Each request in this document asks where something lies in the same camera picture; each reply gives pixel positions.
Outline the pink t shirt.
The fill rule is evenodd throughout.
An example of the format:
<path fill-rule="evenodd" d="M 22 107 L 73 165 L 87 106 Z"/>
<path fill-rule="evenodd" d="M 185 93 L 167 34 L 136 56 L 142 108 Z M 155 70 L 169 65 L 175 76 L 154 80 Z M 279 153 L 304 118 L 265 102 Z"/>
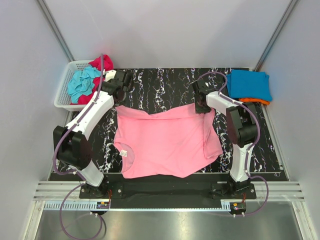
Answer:
<path fill-rule="evenodd" d="M 116 112 L 114 146 L 122 157 L 121 173 L 126 179 L 185 178 L 223 153 L 213 128 L 214 110 L 198 114 L 191 103 L 155 114 L 123 105 Z"/>

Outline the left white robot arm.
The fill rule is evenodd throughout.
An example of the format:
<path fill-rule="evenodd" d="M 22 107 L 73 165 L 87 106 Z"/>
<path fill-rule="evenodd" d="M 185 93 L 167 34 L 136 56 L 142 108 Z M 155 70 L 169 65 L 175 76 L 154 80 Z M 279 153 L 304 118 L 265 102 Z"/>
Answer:
<path fill-rule="evenodd" d="M 102 74 L 97 90 L 89 103 L 66 126 L 53 130 L 54 153 L 52 161 L 69 167 L 58 175 L 75 174 L 83 183 L 81 189 L 101 198 L 108 193 L 108 178 L 94 164 L 90 135 L 103 115 L 116 104 L 123 102 L 132 85 L 133 73 L 129 70 L 109 70 Z"/>

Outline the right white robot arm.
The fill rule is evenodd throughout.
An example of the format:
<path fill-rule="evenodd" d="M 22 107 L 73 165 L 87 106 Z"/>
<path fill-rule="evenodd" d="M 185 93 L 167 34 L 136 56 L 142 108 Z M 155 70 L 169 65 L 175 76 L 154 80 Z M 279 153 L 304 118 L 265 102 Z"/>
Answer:
<path fill-rule="evenodd" d="M 260 127 L 255 105 L 229 98 L 222 92 L 209 89 L 204 80 L 192 83 L 195 111 L 209 113 L 212 109 L 225 115 L 227 135 L 233 145 L 232 166 L 228 180 L 220 190 L 212 190 L 219 196 L 244 194 L 250 187 L 250 163 L 254 145 L 259 140 Z"/>

